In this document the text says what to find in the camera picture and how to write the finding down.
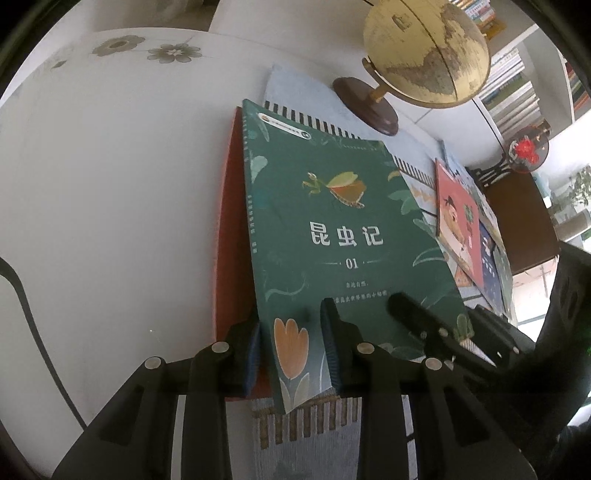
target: orange tulip illustration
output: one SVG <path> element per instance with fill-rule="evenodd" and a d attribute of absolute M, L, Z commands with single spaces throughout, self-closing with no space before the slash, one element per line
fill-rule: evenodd
<path fill-rule="evenodd" d="M 294 319 L 285 324 L 283 320 L 275 319 L 274 330 L 279 364 L 285 376 L 293 380 L 302 373 L 308 360 L 308 330 L 298 330 Z"/>

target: globe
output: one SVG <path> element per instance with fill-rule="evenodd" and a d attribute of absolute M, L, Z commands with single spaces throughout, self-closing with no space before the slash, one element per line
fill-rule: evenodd
<path fill-rule="evenodd" d="M 363 40 L 366 68 L 397 97 L 428 108 L 460 105 L 484 86 L 491 58 L 476 24 L 447 0 L 382 0 Z"/>

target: number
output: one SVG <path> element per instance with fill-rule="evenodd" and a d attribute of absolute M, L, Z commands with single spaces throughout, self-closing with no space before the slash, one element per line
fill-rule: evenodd
<path fill-rule="evenodd" d="M 357 265 L 357 260 L 356 259 L 350 259 L 350 258 L 348 258 L 346 260 L 345 264 L 347 265 L 347 268 L 349 270 L 352 270 L 354 268 L 359 268 L 358 265 Z"/>

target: gray flower pattern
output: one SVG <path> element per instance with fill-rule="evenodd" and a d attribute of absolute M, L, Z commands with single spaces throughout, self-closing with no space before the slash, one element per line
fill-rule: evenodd
<path fill-rule="evenodd" d="M 144 40 L 144 37 L 138 37 L 137 35 L 126 35 L 124 37 L 110 38 L 96 47 L 92 53 L 98 55 L 99 57 L 104 57 L 105 55 L 111 55 L 112 53 L 116 53 L 118 51 L 133 50 Z"/>
<path fill-rule="evenodd" d="M 148 50 L 151 54 L 148 60 L 158 60 L 160 63 L 172 63 L 175 60 L 181 63 L 187 63 L 192 59 L 198 59 L 202 56 L 200 48 L 190 47 L 186 43 L 178 43 L 176 45 L 164 44 L 160 48 L 152 48 Z"/>

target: white label on book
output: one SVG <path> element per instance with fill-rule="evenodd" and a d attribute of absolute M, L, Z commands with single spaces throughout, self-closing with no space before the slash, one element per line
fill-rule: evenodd
<path fill-rule="evenodd" d="M 279 129 L 283 130 L 284 132 L 295 135 L 296 137 L 303 138 L 304 140 L 309 140 L 310 138 L 312 138 L 312 135 L 310 135 L 308 132 L 306 132 L 304 130 L 300 130 L 299 128 L 292 127 L 291 125 L 287 125 L 283 122 L 280 122 L 279 120 L 277 120 L 275 118 L 271 118 L 270 116 L 265 115 L 264 113 L 259 113 L 258 116 L 266 124 L 269 124 L 275 128 L 279 128 Z"/>

